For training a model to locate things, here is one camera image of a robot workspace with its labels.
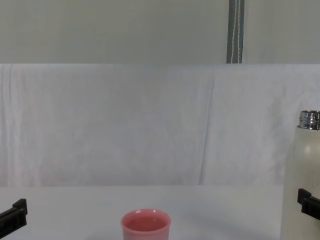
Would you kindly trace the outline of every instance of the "white fabric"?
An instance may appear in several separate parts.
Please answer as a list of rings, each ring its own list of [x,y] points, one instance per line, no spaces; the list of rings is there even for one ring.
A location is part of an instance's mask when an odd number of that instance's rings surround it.
[[[223,64],[227,0],[0,0],[1,63]]]
[[[215,68],[205,184],[281,184],[299,112],[320,109],[320,65]]]
[[[319,79],[320,65],[1,65],[0,186],[281,184]]]
[[[2,65],[2,186],[199,184],[213,68]]]
[[[245,0],[242,63],[318,64],[320,1]]]

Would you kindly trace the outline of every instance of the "white cloth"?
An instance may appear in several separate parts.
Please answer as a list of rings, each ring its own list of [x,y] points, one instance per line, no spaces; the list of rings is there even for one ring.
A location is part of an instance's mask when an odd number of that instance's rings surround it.
[[[1,65],[0,186],[281,184],[319,79],[319,65]]]
[[[211,66],[2,65],[2,186],[197,185]]]
[[[320,109],[320,65],[215,68],[205,184],[281,184],[299,112]]]

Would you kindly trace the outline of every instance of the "metal bottle cap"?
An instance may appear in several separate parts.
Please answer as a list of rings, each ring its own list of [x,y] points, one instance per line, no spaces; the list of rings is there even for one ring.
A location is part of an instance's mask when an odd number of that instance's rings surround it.
[[[300,112],[298,128],[320,130],[320,111],[305,110]]]

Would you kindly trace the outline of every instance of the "gray wall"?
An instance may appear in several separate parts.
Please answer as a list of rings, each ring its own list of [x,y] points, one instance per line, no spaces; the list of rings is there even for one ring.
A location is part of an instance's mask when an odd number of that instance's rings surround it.
[[[212,64],[227,0],[1,0],[0,63]]]

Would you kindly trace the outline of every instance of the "table surface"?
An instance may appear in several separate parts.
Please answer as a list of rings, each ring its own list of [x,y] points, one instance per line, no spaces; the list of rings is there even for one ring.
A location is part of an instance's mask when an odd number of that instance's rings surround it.
[[[27,226],[6,240],[121,240],[121,217],[141,208],[171,216],[170,240],[278,240],[281,186],[0,188],[0,211],[20,198]]]

